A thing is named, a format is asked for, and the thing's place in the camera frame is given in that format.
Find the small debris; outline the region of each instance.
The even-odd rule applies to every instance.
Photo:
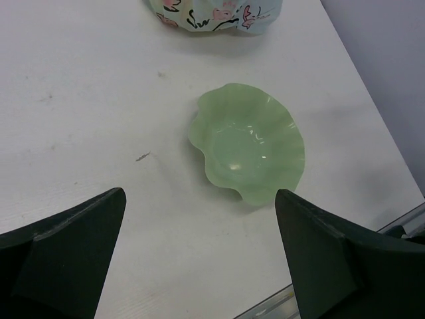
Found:
[[[141,161],[143,158],[145,158],[146,156],[148,156],[151,152],[143,154],[142,156],[140,156],[139,158],[136,159],[136,161]]]
[[[42,98],[41,100],[38,100],[37,102],[48,102],[52,99],[53,95],[50,93],[46,98]]]

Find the bowl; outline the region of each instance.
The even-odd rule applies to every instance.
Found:
[[[189,140],[205,156],[205,173],[237,190],[251,205],[271,202],[279,189],[294,191],[304,171],[304,143],[290,113],[269,94],[226,84],[203,94]]]

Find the white table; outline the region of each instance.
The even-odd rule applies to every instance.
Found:
[[[372,229],[423,202],[318,0],[261,37],[190,36],[139,0],[3,0],[0,37],[0,233],[127,193],[97,318],[232,318],[291,282],[272,205],[212,186],[187,141],[227,82],[292,113],[298,195]]]

